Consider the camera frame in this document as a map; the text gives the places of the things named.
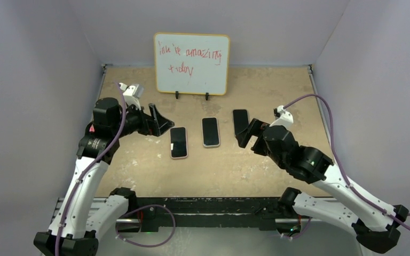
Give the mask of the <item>black phone with case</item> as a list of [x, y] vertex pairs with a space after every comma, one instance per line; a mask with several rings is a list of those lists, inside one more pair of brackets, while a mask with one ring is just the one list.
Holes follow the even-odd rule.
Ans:
[[249, 115], [246, 109], [232, 110], [234, 135], [242, 133], [249, 125]]

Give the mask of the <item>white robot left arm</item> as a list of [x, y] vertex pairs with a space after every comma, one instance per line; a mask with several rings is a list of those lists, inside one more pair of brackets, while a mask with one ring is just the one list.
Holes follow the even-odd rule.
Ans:
[[72, 181], [64, 201], [47, 231], [35, 235], [34, 245], [43, 255], [96, 255], [99, 241], [121, 217], [138, 224], [155, 217], [156, 205], [140, 206], [130, 188], [115, 188], [103, 206], [91, 211], [97, 188], [120, 144], [132, 133], [159, 137], [174, 126], [154, 104], [149, 114], [143, 108], [119, 103], [115, 98], [99, 99], [93, 119], [79, 141]]

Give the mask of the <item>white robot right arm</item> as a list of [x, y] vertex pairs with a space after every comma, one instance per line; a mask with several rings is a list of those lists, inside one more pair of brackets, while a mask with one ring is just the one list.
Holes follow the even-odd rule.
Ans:
[[239, 147], [246, 147], [253, 136], [257, 138], [251, 147], [255, 154], [269, 157], [295, 179], [336, 199], [330, 203], [288, 187], [278, 203], [283, 216], [296, 213], [319, 219], [347, 231], [359, 244], [376, 253], [386, 253], [397, 245], [401, 232], [395, 220], [405, 221], [407, 208], [390, 205], [345, 178], [330, 157], [317, 148], [301, 146], [283, 125], [270, 126], [253, 119], [236, 135]]

